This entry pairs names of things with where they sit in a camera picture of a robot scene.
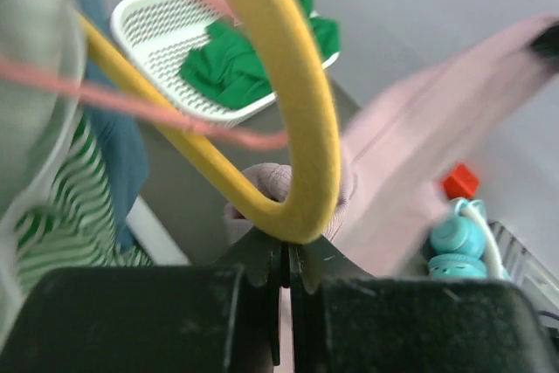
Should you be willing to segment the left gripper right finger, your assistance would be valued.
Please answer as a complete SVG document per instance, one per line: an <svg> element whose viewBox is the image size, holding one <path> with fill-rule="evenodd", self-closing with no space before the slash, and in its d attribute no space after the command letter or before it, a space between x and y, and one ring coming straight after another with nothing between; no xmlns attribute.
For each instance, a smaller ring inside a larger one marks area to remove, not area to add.
<svg viewBox="0 0 559 373"><path fill-rule="evenodd" d="M298 372L555 372L533 306L502 280L375 278L319 238L288 248Z"/></svg>

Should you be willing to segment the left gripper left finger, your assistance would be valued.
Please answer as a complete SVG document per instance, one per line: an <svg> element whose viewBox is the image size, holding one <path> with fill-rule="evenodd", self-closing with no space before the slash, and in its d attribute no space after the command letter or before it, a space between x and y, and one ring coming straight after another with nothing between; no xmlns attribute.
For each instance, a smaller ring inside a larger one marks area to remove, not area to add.
<svg viewBox="0 0 559 373"><path fill-rule="evenodd" d="M270 372L281 244L252 230L207 266L64 268L32 289L4 372Z"/></svg>

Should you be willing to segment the yellow hanger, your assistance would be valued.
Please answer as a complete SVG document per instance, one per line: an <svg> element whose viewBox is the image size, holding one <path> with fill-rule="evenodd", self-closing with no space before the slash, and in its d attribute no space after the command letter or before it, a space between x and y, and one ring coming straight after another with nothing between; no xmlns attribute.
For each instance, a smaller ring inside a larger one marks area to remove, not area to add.
<svg viewBox="0 0 559 373"><path fill-rule="evenodd" d="M245 217L268 235L307 244L325 230L341 182L335 106L307 24L294 0L226 0L266 66L282 113L293 179L287 199L263 196L213 146L217 137L153 123ZM86 19L90 59L128 99L176 111Z"/></svg>

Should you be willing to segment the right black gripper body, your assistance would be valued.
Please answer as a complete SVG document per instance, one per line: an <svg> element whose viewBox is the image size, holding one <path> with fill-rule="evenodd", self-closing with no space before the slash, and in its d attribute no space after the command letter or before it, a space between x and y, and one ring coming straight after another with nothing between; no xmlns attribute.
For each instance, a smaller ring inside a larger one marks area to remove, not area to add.
<svg viewBox="0 0 559 373"><path fill-rule="evenodd" d="M559 26L551 25L540 33L532 40L529 48L540 59L557 61L559 59Z"/></svg>

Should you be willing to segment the pink tank top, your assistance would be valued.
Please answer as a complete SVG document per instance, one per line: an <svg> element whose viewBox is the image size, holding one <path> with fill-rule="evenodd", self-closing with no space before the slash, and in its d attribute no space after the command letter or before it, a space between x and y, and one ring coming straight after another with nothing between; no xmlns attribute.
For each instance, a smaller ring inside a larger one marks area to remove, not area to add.
<svg viewBox="0 0 559 373"><path fill-rule="evenodd" d="M514 24L397 82L364 108L342 140L340 201L326 235L380 278L448 208L443 175L483 135L556 75L529 48L555 16Z"/></svg>

